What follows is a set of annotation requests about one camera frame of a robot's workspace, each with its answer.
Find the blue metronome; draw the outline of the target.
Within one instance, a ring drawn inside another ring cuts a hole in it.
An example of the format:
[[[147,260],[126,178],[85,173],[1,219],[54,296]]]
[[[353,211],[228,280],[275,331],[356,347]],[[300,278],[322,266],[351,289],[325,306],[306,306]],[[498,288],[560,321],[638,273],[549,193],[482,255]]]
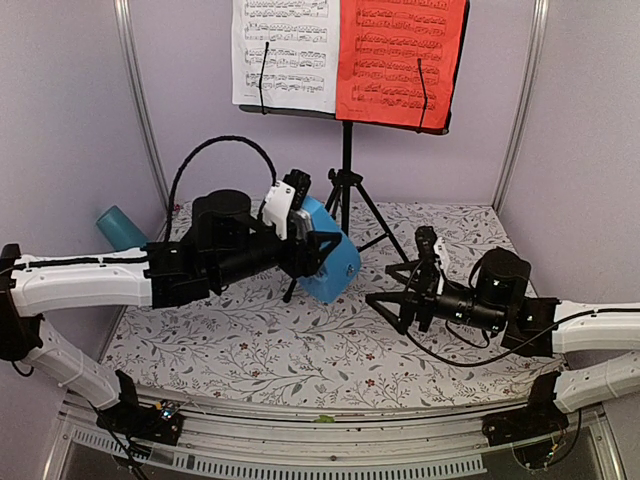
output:
[[[298,278],[298,283],[309,295],[320,302],[332,303],[358,274],[361,268],[360,253],[323,203],[307,196],[301,210],[310,218],[313,233],[329,232],[341,235],[340,243],[328,255],[319,270],[312,276]]]

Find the white sheet music paper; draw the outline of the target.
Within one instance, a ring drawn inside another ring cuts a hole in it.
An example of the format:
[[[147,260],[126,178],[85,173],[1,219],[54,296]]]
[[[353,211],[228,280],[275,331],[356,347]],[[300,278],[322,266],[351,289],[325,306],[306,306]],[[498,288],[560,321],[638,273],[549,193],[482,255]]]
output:
[[[232,103],[333,115],[339,1],[232,3]]]

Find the red sheet music paper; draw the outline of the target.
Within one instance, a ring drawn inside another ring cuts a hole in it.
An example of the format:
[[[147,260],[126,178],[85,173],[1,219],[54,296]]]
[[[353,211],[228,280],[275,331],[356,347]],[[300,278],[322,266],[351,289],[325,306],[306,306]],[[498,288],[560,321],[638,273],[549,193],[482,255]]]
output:
[[[468,1],[342,1],[335,116],[442,134],[449,128]]]

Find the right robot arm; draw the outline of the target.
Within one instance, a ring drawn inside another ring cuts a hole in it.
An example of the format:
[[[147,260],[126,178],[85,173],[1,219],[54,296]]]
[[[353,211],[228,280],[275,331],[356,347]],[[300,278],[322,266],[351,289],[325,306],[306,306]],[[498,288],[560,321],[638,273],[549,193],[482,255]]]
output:
[[[386,272],[402,283],[395,292],[367,295],[366,303],[399,334],[411,325],[429,330],[434,319],[500,335],[507,355],[551,358],[578,351],[610,350],[619,357],[579,370],[539,376],[517,427],[537,436],[556,412],[619,398],[639,390],[639,306],[581,304],[553,297],[531,298],[529,262],[496,247],[474,265],[468,285],[446,277],[442,258],[422,252],[418,260],[391,265]]]

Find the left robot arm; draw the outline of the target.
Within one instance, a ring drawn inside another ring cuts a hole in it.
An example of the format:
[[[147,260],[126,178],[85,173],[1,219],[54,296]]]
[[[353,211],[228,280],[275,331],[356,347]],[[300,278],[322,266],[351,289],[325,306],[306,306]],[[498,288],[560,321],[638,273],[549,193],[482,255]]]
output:
[[[192,203],[191,225],[178,241],[112,254],[39,258],[7,244],[1,253],[1,358],[39,368],[82,395],[128,434],[148,426],[134,382],[97,364],[54,328],[48,311],[123,305],[172,308],[220,295],[233,283],[277,267],[300,280],[322,270],[344,243],[337,225],[319,230],[313,198],[271,188],[260,217],[238,190]]]

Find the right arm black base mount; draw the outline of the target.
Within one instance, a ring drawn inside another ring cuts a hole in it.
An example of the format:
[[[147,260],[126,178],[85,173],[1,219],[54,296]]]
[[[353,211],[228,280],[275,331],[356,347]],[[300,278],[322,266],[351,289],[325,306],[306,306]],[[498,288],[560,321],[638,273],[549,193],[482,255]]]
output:
[[[560,375],[554,371],[539,376],[524,407],[484,416],[481,431],[489,445],[523,441],[567,429],[568,417],[554,403],[554,388]]]

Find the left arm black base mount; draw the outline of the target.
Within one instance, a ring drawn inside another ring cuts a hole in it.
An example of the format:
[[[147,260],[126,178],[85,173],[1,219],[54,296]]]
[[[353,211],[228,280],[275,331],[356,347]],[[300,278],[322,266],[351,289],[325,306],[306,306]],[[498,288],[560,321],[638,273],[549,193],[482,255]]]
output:
[[[127,438],[176,446],[182,433],[184,416],[171,413],[167,409],[167,402],[161,403],[160,407],[143,406],[139,403],[133,379],[121,370],[116,370],[115,375],[120,387],[117,402],[109,408],[98,410],[96,425]]]

